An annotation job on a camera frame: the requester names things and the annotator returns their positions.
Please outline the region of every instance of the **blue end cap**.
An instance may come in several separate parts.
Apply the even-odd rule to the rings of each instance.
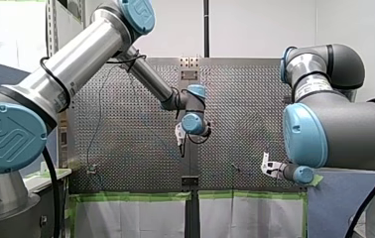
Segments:
[[[153,31],[156,16],[150,0],[119,0],[123,15],[131,26],[141,35]]]
[[[187,90],[196,95],[196,96],[199,96],[201,97],[202,99],[205,99],[206,98],[206,90],[205,90],[205,86],[203,85],[200,85],[200,84],[191,84],[187,87]]]
[[[313,170],[306,166],[297,167],[293,173],[293,180],[299,184],[308,184],[313,181]]]
[[[284,110],[283,131],[290,161],[312,168],[320,168],[326,164],[326,136],[310,108],[302,103],[287,106]]]
[[[200,135],[204,130],[202,120],[194,113],[188,113],[184,116],[182,119],[182,128],[187,133],[193,135]]]
[[[33,162],[42,153],[47,137],[46,125],[35,112],[0,103],[0,174]]]

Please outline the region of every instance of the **perforated metal panel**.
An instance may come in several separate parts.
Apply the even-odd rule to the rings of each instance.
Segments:
[[[149,62],[168,84],[181,84],[179,59]],[[180,158],[175,112],[163,111],[157,99],[126,71],[117,66],[110,71],[115,65],[106,65],[77,95],[69,110],[69,162],[76,169],[70,191],[180,190],[181,172],[196,166],[200,189],[291,186],[260,171],[264,151],[270,152],[270,160],[286,158],[282,100],[290,90],[280,82],[279,61],[201,59],[199,64],[200,81],[207,87],[205,115],[213,128],[205,144],[187,147],[198,150],[191,153],[198,156],[198,160],[192,160],[198,165]],[[100,108],[102,119],[89,147]],[[87,165],[97,165],[95,175],[87,174]]]
[[[206,118],[212,136],[199,147],[200,189],[291,186],[269,178],[260,166],[286,158],[282,134],[283,98],[289,87],[279,77],[278,59],[202,59]]]
[[[178,60],[164,62],[152,60],[165,81],[177,86]],[[102,118],[88,151],[100,107]],[[159,101],[125,70],[106,65],[77,95],[70,111],[69,136],[74,142],[69,141],[73,154],[69,159],[79,168],[71,177],[71,192],[180,190],[175,113],[162,110]],[[87,174],[87,163],[97,165],[95,175]]]

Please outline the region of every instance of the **white paper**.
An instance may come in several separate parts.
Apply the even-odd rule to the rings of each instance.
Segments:
[[[17,44],[15,42],[0,43],[0,64],[18,67]]]
[[[231,198],[200,200],[200,237],[230,237],[231,202]]]
[[[185,201],[80,203],[75,238],[185,238],[185,207]]]

